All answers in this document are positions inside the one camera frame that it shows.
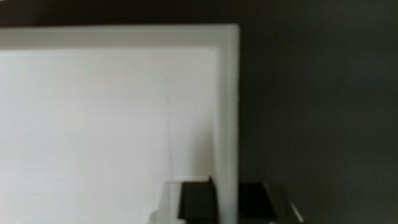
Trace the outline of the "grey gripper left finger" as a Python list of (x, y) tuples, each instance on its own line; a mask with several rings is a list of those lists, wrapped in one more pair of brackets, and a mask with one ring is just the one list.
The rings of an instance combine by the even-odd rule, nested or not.
[(213, 179), (181, 184), (177, 218), (184, 221), (184, 224), (218, 224)]

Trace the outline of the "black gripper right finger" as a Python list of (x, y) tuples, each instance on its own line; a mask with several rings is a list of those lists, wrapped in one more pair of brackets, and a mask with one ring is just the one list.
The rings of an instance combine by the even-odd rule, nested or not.
[(243, 183), (238, 187), (240, 224), (307, 224), (280, 185)]

